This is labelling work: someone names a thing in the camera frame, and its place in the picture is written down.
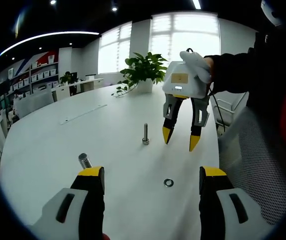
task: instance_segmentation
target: screw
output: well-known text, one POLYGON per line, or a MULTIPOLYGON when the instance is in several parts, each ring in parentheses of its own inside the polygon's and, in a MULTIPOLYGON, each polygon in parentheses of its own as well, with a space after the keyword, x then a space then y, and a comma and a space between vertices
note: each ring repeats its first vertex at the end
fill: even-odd
POLYGON ((149 145, 150 143, 150 140, 148 138, 148 124, 147 123, 144 124, 144 137, 142 139, 142 142, 144 145, 149 145))
POLYGON ((88 155, 86 153, 81 153, 78 156, 78 161, 81 164, 83 169, 88 169, 92 167, 92 164, 88 158, 88 155))

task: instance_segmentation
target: ceiling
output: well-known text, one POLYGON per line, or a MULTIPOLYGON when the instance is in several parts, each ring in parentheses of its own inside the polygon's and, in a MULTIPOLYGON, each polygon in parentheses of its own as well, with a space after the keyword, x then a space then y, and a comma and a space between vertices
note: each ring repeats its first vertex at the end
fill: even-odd
MULTIPOLYGON (((60 31, 89 31, 100 34, 120 24, 138 22, 151 15, 171 11, 194 11, 192 0, 114 0, 118 11, 113 12, 113 0, 15 0, 0 3, 0 52, 30 37, 60 31), (15 34, 19 18, 18 36, 15 34)), ((260 6, 261 0, 200 0, 203 11, 218 13, 256 30, 268 25, 260 6)), ((0 57, 0 70, 15 60, 39 52, 69 47, 81 48, 99 35, 57 35, 38 38, 9 50, 0 57)))

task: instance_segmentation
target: green leaves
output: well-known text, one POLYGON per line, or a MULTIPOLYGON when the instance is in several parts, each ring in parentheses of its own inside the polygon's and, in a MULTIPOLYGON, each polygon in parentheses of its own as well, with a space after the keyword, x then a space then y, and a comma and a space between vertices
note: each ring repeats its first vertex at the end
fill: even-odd
POLYGON ((138 56, 138 58, 139 59, 141 59, 141 60, 144 60, 144 57, 141 55, 141 54, 139 54, 139 53, 137 53, 137 52, 133 52, 136 56, 138 56))
POLYGON ((136 57, 126 58, 125 63, 128 68, 120 71, 123 74, 125 80, 118 81, 116 88, 116 94, 112 94, 114 97, 119 97, 132 91, 139 81, 146 81, 151 79, 155 84, 164 80, 165 71, 168 69, 163 65, 163 62, 167 60, 162 57, 161 54, 152 54, 148 52, 144 57, 141 54, 134 52, 136 57))

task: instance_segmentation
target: office desk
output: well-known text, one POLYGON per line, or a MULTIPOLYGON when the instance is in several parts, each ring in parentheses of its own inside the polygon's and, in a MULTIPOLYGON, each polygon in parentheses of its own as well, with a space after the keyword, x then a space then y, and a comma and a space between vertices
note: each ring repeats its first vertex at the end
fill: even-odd
POLYGON ((161 86, 120 98, 111 96, 115 91, 109 86, 65 98, 13 124, 0 165, 5 196, 24 224, 34 224, 43 205, 71 186, 82 170, 78 156, 87 153, 105 168, 103 232, 112 240, 198 239, 199 167, 219 166, 211 103, 201 139, 189 152, 190 100, 183 101, 166 145, 161 86), (142 144, 144 123, 149 145, 142 144), (167 178, 172 187, 164 186, 167 178))
POLYGON ((87 92, 87 91, 94 89, 94 82, 102 81, 102 80, 103 80, 103 78, 94 78, 94 79, 89 79, 89 80, 85 80, 85 81, 78 81, 78 82, 68 84, 66 86, 54 87, 51 89, 51 91, 54 92, 54 91, 57 91, 57 90, 64 88, 64 87, 73 87, 73 86, 77 86, 77 85, 83 85, 84 92, 87 92))

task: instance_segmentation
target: mesh chair back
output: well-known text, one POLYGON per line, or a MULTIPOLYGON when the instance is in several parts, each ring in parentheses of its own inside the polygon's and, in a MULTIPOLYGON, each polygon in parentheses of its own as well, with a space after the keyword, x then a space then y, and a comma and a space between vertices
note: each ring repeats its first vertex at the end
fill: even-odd
POLYGON ((219 168, 243 189, 275 225, 286 213, 286 149, 275 131, 244 108, 218 139, 219 168))

